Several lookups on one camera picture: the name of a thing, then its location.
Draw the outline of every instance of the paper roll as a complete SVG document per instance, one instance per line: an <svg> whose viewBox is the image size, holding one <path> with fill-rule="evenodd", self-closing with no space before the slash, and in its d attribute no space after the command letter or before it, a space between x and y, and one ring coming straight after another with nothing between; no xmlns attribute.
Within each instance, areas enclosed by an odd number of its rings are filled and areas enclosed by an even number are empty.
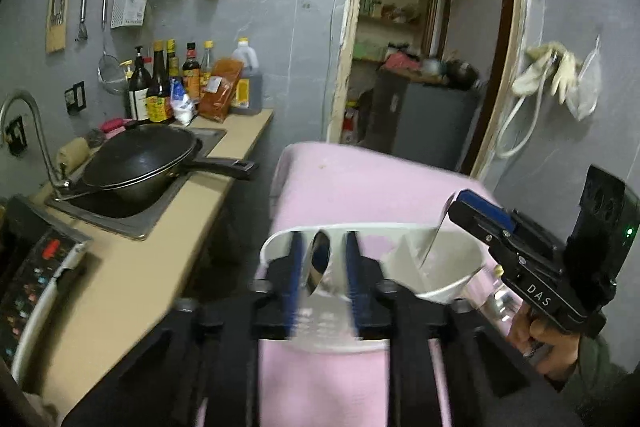
<svg viewBox="0 0 640 427"><path fill-rule="evenodd" d="M71 140L56 154L56 169L66 178L89 158L89 144L84 138Z"/></svg>

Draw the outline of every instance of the electrical outlet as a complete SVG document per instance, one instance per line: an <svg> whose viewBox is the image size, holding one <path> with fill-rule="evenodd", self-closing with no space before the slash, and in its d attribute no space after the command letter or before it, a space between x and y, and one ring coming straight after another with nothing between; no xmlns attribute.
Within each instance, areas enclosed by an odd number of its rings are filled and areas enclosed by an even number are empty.
<svg viewBox="0 0 640 427"><path fill-rule="evenodd" d="M71 89L65 91L66 111L69 114L78 114L86 109L86 96L84 95L84 82L74 84Z"/></svg>
<svg viewBox="0 0 640 427"><path fill-rule="evenodd" d="M4 128L4 137L9 146L9 152L12 156L19 156L27 149L27 136L24 133L24 124L22 116L14 118Z"/></svg>

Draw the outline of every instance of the doorway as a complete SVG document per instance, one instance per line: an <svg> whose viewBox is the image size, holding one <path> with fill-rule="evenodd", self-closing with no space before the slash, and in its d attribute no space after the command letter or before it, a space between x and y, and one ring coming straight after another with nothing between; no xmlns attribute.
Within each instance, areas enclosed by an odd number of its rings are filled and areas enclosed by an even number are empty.
<svg viewBox="0 0 640 427"><path fill-rule="evenodd" d="M516 68L524 13L524 0L358 0L346 17L328 140L477 175ZM389 67L399 48L408 68ZM444 71L425 81L410 69L428 57L469 63L479 76L475 96L454 89Z"/></svg>

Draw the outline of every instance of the sleeve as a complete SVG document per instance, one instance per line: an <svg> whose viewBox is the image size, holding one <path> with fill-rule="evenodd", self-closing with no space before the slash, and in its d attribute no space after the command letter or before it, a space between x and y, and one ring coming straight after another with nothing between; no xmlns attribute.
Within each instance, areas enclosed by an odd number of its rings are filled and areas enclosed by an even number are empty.
<svg viewBox="0 0 640 427"><path fill-rule="evenodd" d="M578 362L560 394L575 410L587 401L601 399L626 375L611 362L609 346L603 338L582 337Z"/></svg>

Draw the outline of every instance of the hand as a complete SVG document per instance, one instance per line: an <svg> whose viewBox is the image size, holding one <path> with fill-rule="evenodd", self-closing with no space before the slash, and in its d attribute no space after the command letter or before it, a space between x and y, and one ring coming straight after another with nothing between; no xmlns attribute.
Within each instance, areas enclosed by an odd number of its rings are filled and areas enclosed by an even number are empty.
<svg viewBox="0 0 640 427"><path fill-rule="evenodd" d="M566 380L578 360L580 334L566 335L540 319L532 323L528 315L529 310L530 306L523 303L513 317L507 340L523 355L531 350L532 339L553 346L549 354L538 362L536 370L551 380Z"/></svg>

